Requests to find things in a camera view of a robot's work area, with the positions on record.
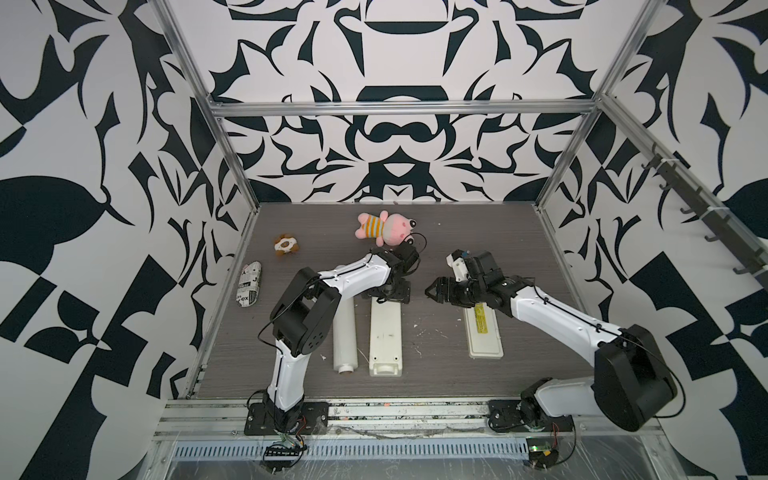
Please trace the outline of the cream dispenser base tray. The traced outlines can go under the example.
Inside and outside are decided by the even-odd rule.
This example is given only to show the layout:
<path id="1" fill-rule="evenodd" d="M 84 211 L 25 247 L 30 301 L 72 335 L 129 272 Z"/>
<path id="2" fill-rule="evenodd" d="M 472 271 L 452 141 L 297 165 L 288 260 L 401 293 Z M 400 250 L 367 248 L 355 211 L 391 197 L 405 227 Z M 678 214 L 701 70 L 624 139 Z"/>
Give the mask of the cream dispenser base tray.
<path id="1" fill-rule="evenodd" d="M 396 302 L 371 302 L 369 374 L 371 377 L 401 377 L 402 313 Z"/>

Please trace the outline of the white plastic wrap roll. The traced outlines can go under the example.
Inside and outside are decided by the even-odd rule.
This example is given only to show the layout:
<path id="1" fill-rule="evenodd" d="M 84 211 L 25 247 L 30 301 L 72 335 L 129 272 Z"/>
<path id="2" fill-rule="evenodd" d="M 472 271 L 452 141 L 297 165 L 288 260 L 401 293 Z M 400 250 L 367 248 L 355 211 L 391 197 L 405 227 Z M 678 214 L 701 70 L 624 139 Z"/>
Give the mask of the white plastic wrap roll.
<path id="1" fill-rule="evenodd" d="M 334 370 L 351 374 L 358 368 L 355 301 L 343 300 L 335 313 L 332 325 Z"/>

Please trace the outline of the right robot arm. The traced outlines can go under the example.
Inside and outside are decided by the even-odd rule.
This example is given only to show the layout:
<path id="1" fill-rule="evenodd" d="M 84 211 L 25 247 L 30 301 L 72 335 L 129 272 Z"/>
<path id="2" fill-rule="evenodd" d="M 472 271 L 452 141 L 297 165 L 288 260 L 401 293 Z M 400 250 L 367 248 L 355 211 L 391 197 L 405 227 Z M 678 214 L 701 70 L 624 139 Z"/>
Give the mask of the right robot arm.
<path id="1" fill-rule="evenodd" d="M 515 407 L 491 408 L 491 429 L 542 431 L 560 418 L 599 416 L 636 432 L 673 400 L 687 399 L 646 328 L 620 327 L 570 307 L 546 294 L 533 278 L 504 274 L 486 251 L 456 250 L 447 263 L 452 275 L 435 279 L 425 290 L 428 298 L 461 308 L 486 306 L 533 326 L 593 369 L 582 378 L 543 378 L 521 393 Z"/>

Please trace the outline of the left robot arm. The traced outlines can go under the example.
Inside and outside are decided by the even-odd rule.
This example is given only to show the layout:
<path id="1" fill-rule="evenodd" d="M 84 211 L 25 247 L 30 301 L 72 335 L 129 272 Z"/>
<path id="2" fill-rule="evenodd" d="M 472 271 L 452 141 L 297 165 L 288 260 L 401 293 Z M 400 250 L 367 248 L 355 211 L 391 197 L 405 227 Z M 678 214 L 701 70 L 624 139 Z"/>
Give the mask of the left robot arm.
<path id="1" fill-rule="evenodd" d="M 374 298 L 407 303 L 408 277 L 420 261 L 417 249 L 404 243 L 376 247 L 361 259 L 334 269 L 299 270 L 269 315 L 276 359 L 267 398 L 280 414 L 302 404 L 304 380 L 311 354 L 328 337 L 342 302 L 368 292 Z"/>

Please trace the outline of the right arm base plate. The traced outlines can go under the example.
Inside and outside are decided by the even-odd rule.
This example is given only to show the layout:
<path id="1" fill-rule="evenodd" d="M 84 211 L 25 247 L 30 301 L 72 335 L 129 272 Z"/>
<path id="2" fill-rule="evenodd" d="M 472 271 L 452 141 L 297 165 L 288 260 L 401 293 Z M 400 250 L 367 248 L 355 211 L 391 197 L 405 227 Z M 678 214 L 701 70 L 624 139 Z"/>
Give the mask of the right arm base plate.
<path id="1" fill-rule="evenodd" d="M 571 416 L 550 417 L 534 400 L 490 400 L 488 427 L 496 433 L 560 433 L 572 432 Z"/>

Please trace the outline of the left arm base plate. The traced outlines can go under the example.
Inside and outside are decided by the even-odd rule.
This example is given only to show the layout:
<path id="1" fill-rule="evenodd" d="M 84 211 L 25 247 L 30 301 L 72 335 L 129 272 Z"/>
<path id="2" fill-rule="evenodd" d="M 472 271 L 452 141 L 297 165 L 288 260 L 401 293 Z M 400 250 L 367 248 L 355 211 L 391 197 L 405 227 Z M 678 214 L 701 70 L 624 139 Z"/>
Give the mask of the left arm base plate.
<path id="1" fill-rule="evenodd" d="M 272 433 L 315 435 L 328 426 L 330 404 L 300 402 L 288 411 L 280 410 L 270 400 L 251 403 L 243 433 L 245 436 L 266 436 Z"/>

